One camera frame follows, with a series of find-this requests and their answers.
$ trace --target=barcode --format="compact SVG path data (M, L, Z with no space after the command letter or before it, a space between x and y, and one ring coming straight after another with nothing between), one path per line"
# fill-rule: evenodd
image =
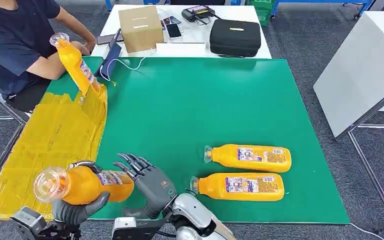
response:
M272 177L272 176L264 176L264 177L262 178L262 181L263 181L263 182L274 182L274 181L275 181L275 178Z
M272 151L274 154L283 154L284 151L282 149L273 149Z

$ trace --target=orange juice bottle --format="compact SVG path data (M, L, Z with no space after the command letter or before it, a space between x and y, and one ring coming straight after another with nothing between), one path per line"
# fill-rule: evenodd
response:
M278 201L284 197L284 183L276 173L214 173L192 177L190 189L213 199Z
M86 96L89 85L99 92L100 84L92 74L91 69L82 59L82 53L70 43L70 38L66 33L59 32L52 35L49 39L50 44L56 47L59 59L64 65L68 74L74 80L83 96Z
M231 168L284 173L291 168L291 153L288 149L278 146L207 145L204 149L204 161L217 162Z
M122 202L133 191L135 184L123 171L94 173L87 166L76 166L67 171L60 167L49 167L39 173L34 181L34 194L44 203L63 199L72 205L93 202L107 191L109 202Z

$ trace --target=black shorts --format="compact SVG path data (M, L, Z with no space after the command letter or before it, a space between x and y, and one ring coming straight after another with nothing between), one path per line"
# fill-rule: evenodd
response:
M49 84L51 84L51 80L41 79L41 81L25 87L11 99L7 99L6 103L25 113L32 113L36 105L40 103Z

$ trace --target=navy t-shirt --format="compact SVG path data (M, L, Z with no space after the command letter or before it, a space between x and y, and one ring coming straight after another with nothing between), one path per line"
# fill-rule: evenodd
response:
M54 34L48 19L60 13L55 0L17 0L16 10L0 8L0 93L3 99L44 79L26 70L40 56L57 50L49 43Z

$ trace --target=black carrying case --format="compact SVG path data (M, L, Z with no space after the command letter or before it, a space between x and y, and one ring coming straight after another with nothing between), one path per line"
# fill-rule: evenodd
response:
M212 53L254 57L261 47L260 25L256 22L216 19L209 35Z

